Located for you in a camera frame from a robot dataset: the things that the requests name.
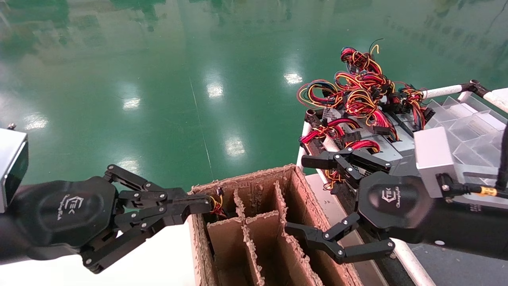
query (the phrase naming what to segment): clear acrylic organizer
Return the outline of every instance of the clear acrylic organizer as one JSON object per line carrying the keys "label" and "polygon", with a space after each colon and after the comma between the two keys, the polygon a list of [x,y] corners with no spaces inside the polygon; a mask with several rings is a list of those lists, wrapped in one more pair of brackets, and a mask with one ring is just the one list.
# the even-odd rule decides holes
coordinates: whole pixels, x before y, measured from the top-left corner
{"label": "clear acrylic organizer", "polygon": [[[507,120],[470,96],[462,102],[448,97],[443,104],[431,100],[436,114],[425,129],[444,127],[458,164],[499,167],[501,138]],[[467,178],[470,183],[492,185],[495,180]]]}

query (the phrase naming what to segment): black cable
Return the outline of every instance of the black cable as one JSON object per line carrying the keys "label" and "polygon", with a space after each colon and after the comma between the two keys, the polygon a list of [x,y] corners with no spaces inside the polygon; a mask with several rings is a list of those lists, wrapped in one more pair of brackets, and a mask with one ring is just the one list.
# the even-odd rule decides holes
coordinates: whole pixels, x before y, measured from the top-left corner
{"label": "black cable", "polygon": [[496,189],[502,192],[508,183],[508,126],[504,128],[501,140],[501,163],[497,172]]}
{"label": "black cable", "polygon": [[489,28],[487,29],[487,31],[485,32],[488,33],[490,31],[490,28],[492,28],[492,25],[494,24],[494,22],[496,21],[497,17],[499,17],[499,15],[501,15],[501,13],[503,13],[504,9],[506,8],[506,5],[508,4],[508,0],[506,0],[506,2],[504,3],[503,5],[503,8],[501,9],[501,11],[499,11],[499,14],[497,14],[494,19],[492,20],[492,22],[490,22],[490,26]]}

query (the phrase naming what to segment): floor line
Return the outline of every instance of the floor line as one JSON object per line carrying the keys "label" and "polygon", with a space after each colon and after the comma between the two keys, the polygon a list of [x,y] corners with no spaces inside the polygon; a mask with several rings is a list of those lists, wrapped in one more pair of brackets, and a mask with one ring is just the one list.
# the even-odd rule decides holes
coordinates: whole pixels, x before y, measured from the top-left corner
{"label": "floor line", "polygon": [[194,93],[194,87],[192,86],[192,80],[189,77],[189,82],[192,90],[192,96],[194,96],[194,104],[196,105],[196,112],[198,113],[199,128],[201,129],[201,135],[203,136],[203,143],[205,144],[206,157],[208,157],[208,164],[210,165],[210,173],[212,174],[212,180],[215,180],[212,170],[212,162],[210,161],[210,154],[208,153],[208,147],[206,146],[205,133],[203,132],[203,125],[201,124],[201,117],[199,115],[198,102],[196,100],[196,94]]}

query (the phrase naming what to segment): yellow wire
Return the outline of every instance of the yellow wire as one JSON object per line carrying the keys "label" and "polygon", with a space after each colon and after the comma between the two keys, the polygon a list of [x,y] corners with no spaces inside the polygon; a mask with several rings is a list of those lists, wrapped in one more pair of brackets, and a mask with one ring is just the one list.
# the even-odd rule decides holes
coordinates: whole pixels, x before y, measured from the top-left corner
{"label": "yellow wire", "polygon": [[379,45],[378,45],[378,44],[375,44],[375,45],[372,47],[372,49],[370,50],[370,54],[372,54],[372,51],[373,51],[374,49],[377,49],[377,53],[379,54]]}

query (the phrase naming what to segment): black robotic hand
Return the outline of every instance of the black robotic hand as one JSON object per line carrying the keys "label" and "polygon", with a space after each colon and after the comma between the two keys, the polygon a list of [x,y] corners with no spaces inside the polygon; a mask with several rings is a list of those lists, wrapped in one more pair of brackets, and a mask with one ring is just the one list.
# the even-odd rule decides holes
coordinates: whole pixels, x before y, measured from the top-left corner
{"label": "black robotic hand", "polygon": [[[118,193],[113,182],[131,190]],[[116,165],[86,181],[21,186],[0,214],[0,265],[79,254],[100,273],[164,227],[213,208],[208,195],[161,188]]]}

